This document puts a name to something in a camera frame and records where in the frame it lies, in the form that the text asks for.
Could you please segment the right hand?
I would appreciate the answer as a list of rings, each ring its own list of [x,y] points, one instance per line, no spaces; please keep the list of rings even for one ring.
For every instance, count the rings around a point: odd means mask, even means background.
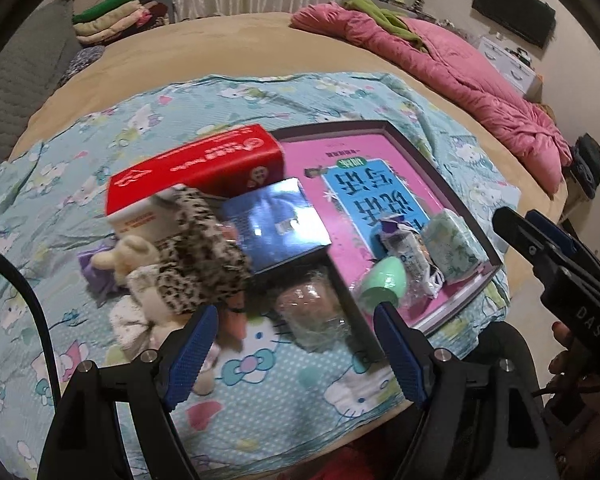
[[[573,374],[579,364],[576,352],[576,338],[563,322],[556,321],[552,324],[554,339],[562,346],[562,352],[550,361],[548,371],[554,376]]]

